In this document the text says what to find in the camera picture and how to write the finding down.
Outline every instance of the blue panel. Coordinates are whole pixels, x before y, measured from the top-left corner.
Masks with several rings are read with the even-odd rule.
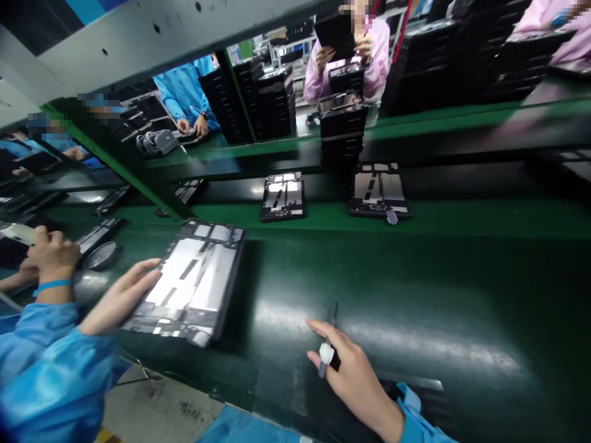
[[[84,26],[105,15],[105,9],[98,0],[66,0]]]
[[[127,2],[127,0],[98,0],[98,2],[105,11],[109,12],[111,9],[118,7],[120,4],[124,4]]]

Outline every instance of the hand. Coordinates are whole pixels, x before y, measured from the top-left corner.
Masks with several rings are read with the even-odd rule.
[[[161,272],[154,268],[159,258],[140,261],[133,265],[109,288],[103,298],[80,323],[84,335],[106,335],[117,330],[125,318],[135,309],[147,290],[154,287]]]
[[[37,266],[32,264],[30,258],[26,258],[16,274],[0,280],[0,292],[11,292],[37,280],[37,278],[39,278]]]
[[[318,77],[322,76],[326,64],[332,60],[334,54],[335,50],[330,46],[323,46],[318,53],[316,53],[316,73],[318,74]]]
[[[177,127],[179,128],[181,134],[189,134],[191,131],[191,125],[189,125],[189,120],[187,119],[181,119],[177,121]]]
[[[371,58],[371,52],[374,50],[374,38],[371,35],[366,35],[357,40],[356,44],[355,52],[361,57],[362,63],[367,63]]]
[[[363,349],[328,323],[308,320],[307,324],[321,337],[328,337],[339,355],[339,371],[332,366],[326,368],[326,380],[334,392],[382,440],[388,443],[400,441],[405,415],[380,385]],[[318,353],[308,351],[308,358],[320,368]]]
[[[80,149],[80,146],[72,146],[70,149],[63,153],[67,158],[76,161],[86,160],[86,154]]]
[[[197,132],[197,137],[205,137],[209,133],[209,128],[207,127],[207,120],[205,117],[200,115],[195,125],[193,126],[193,131]]]
[[[29,263],[39,269],[43,280],[71,279],[80,259],[80,246],[54,231],[51,239],[45,226],[35,228],[35,245],[29,248]]]
[[[25,261],[20,264],[15,276],[17,276],[18,281],[21,282],[22,285],[31,283],[39,278],[39,268],[34,265],[30,257],[27,257]]]
[[[29,177],[29,175],[32,175],[32,173],[28,169],[15,169],[12,171],[12,175],[17,177]]]

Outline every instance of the factory floor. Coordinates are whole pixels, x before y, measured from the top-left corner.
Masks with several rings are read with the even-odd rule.
[[[144,378],[133,365],[119,383]],[[214,422],[224,404],[164,377],[116,386],[107,395],[104,431],[97,443],[194,443]]]

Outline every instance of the blue wristband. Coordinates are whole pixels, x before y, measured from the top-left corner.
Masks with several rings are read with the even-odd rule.
[[[41,285],[39,285],[39,287],[37,288],[37,290],[35,292],[33,292],[33,297],[36,298],[37,295],[39,295],[39,293],[42,290],[46,290],[46,289],[51,289],[54,287],[59,287],[59,286],[70,286],[72,284],[72,280],[54,280],[52,282],[47,282],[47,283],[43,283]]]

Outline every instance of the pink uniform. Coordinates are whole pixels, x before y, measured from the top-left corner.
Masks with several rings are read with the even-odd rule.
[[[556,14],[576,3],[577,0],[533,0],[521,21],[517,23],[510,39],[519,39],[528,32],[539,31],[542,26],[551,22]],[[552,63],[578,60],[591,52],[591,11],[584,12],[560,29],[578,32],[572,40],[564,43],[556,51]]]
[[[378,18],[368,20],[368,34],[374,39],[374,48],[372,50],[373,62],[365,69],[365,85],[364,95],[366,98],[372,98],[386,83],[386,77],[390,72],[390,55],[389,44],[390,28],[388,24]],[[308,62],[308,69],[306,70],[306,86],[304,88],[304,98],[306,101],[315,105],[319,98],[327,97],[331,94],[331,87],[328,83],[328,72],[331,69],[339,68],[345,65],[345,60],[338,60],[326,64],[322,78],[316,75],[316,54],[320,50],[320,42],[316,40],[312,53],[310,54],[310,61]],[[353,57],[353,62],[360,62],[361,57]]]

